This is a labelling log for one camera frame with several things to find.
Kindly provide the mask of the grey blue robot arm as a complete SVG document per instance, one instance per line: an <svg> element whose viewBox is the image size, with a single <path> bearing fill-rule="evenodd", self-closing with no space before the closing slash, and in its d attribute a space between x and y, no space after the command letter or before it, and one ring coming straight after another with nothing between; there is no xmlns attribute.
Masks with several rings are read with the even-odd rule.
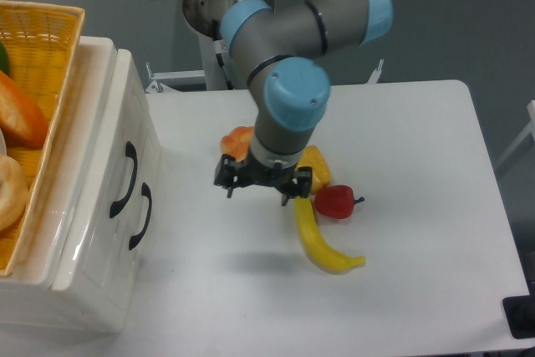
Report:
<svg viewBox="0 0 535 357"><path fill-rule="evenodd" d="M392 0L304 0L281 11L264 0L202 1L258 109L245 158L224 153L215 184L227 191L272 187L284 200L307 197L313 173L298 162L330 95L329 77L314 59L385 35Z"/></svg>

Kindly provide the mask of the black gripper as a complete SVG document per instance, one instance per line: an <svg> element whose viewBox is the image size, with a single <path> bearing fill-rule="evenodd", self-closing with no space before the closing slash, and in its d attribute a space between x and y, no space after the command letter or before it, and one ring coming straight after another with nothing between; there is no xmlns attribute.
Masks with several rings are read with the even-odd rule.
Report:
<svg viewBox="0 0 535 357"><path fill-rule="evenodd" d="M253 156L237 161L231 155L222 154L214 176L214 185L226 190L227 198L232 197L236 188L265 186L275 188L282 194L283 207L291 199L308 198L312 184L313 169L310 166L284 167L281 161L275 161L273 166L268 167Z"/></svg>

